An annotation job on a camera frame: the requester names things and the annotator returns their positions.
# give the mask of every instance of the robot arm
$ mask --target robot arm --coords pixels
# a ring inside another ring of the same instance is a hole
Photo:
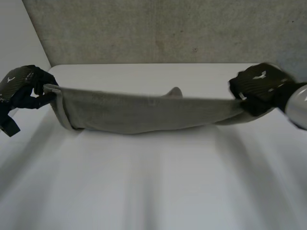
[[[44,84],[55,84],[54,77],[34,65],[11,70],[0,82],[0,129],[9,137],[20,131],[8,115],[14,108],[39,109],[55,99],[55,94],[44,94]]]
[[[299,88],[283,103],[283,112],[298,128],[307,130],[307,83],[297,84],[297,87]]]
[[[253,116],[279,108],[300,129],[307,130],[307,82],[297,83],[278,67],[261,63],[229,81],[230,91]]]

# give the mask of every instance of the folded towel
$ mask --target folded towel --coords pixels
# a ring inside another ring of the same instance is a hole
[[[239,100],[183,98],[178,87],[162,97],[86,91],[46,84],[57,95],[51,106],[67,129],[122,134],[174,130],[205,124],[231,125],[255,120]]]

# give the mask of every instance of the concrete wall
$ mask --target concrete wall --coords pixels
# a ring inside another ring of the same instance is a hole
[[[21,0],[0,1],[0,80],[16,67],[50,63]]]
[[[307,76],[306,0],[24,4],[52,66],[270,61],[298,77]]]

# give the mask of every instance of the white tabletop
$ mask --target white tabletop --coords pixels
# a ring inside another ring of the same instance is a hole
[[[62,65],[63,87],[231,98],[250,64]],[[0,133],[1,230],[306,229],[307,132],[277,110],[248,124],[75,133],[49,106]]]

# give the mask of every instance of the white wall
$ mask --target white wall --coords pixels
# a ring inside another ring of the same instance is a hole
[[[50,63],[21,0],[0,1],[0,80],[19,66]]]

